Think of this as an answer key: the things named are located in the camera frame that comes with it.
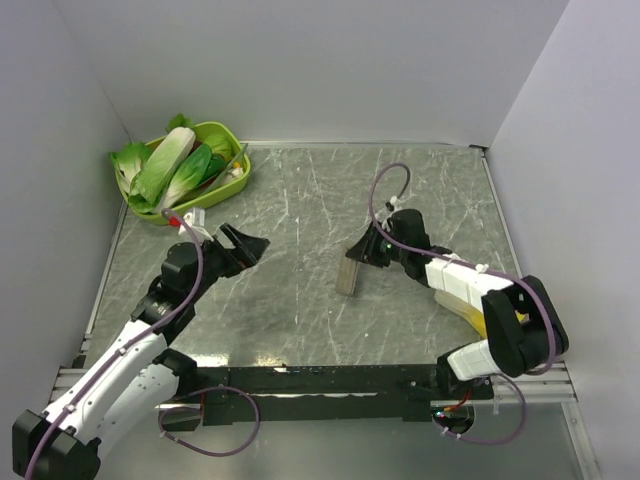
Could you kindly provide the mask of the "beige remote control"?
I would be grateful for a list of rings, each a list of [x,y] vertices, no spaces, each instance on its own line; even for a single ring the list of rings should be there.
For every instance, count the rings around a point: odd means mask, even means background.
[[[355,292],[359,262],[343,256],[341,258],[335,283],[335,291],[339,295],[351,296]]]

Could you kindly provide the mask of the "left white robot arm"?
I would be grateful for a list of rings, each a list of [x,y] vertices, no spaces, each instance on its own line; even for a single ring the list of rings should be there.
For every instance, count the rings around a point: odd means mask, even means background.
[[[255,266],[269,246],[228,224],[216,238],[173,245],[118,337],[69,390],[45,410],[23,412],[12,427],[14,472],[25,479],[93,479],[115,444],[156,405],[192,398],[197,363],[171,349],[195,304],[220,278]]]

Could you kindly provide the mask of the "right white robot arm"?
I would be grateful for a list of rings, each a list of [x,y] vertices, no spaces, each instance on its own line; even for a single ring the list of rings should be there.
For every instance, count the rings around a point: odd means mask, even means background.
[[[397,210],[372,221],[344,254],[343,265],[385,268],[398,263],[419,284],[480,312],[486,338],[438,358],[438,390],[459,398],[472,380],[493,374],[519,377],[565,353],[569,339],[543,285],[534,276],[511,280],[466,264],[447,248],[433,245],[422,214]]]

